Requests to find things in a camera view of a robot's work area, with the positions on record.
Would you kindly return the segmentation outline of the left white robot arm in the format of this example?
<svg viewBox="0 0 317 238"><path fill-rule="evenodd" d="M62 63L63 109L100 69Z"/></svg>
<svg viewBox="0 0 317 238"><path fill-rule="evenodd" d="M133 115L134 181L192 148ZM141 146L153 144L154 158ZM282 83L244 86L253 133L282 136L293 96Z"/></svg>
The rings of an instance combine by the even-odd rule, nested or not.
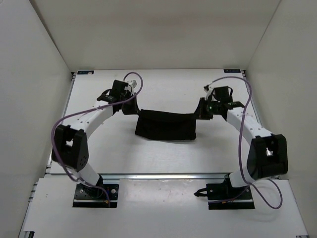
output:
<svg viewBox="0 0 317 238"><path fill-rule="evenodd" d="M136 108L136 97L142 90L143 81L138 91L136 87L135 80L115 80L112 88L103 91L90 109L67 115L52 128L52 160L72 181L86 186L92 197L101 196L104 185L101 175L88 162L88 140L99 126L115 113L123 111L125 106Z"/></svg>

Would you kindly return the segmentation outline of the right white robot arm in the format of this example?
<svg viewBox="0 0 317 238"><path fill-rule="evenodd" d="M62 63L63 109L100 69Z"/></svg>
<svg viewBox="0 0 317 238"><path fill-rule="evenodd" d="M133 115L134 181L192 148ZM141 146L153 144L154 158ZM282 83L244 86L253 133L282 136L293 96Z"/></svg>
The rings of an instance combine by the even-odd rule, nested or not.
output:
<svg viewBox="0 0 317 238"><path fill-rule="evenodd" d="M222 186L222 194L234 198L240 187L254 183L259 179L284 175L288 172L287 141L282 134L273 134L261 126L252 115L246 112L246 106L232 98L233 90L229 86L212 88L205 86L205 97L201 97L195 115L198 119L209 120L215 115L239 131L238 146L246 140L249 152L246 163L239 152L239 170L228 175L229 182Z"/></svg>

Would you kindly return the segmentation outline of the black skirt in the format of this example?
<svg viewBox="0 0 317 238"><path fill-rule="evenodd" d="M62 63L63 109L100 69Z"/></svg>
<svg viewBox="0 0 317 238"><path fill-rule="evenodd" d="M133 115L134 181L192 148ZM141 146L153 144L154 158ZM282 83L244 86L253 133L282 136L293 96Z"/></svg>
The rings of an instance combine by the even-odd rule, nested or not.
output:
<svg viewBox="0 0 317 238"><path fill-rule="evenodd" d="M195 140L196 118L194 114L141 110L135 135L156 141Z"/></svg>

